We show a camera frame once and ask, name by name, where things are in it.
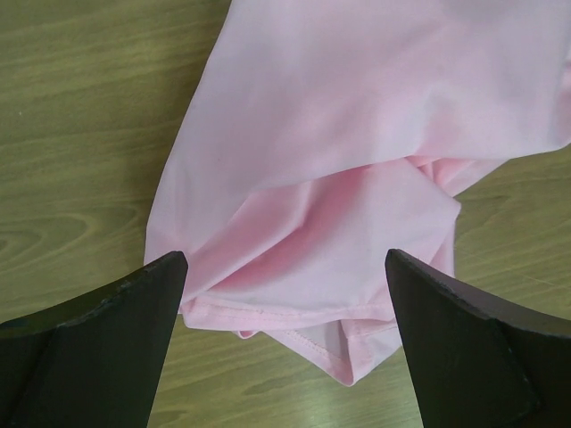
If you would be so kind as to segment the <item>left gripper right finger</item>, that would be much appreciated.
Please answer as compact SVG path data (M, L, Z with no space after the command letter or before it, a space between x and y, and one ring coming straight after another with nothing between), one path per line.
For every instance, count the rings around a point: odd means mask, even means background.
M425 427L568 427L570 322L401 250L385 270Z

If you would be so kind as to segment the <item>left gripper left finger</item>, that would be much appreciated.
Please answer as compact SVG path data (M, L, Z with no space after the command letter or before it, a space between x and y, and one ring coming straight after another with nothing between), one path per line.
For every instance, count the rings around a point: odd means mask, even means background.
M186 280L172 251L1 324L3 427L145 427Z

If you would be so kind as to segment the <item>pink t shirt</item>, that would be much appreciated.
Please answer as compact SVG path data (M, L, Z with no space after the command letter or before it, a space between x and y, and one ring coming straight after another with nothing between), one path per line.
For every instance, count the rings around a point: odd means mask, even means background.
M145 259L185 254L188 328L351 386L401 345L386 253L452 274L458 194L569 142L567 1L235 1Z

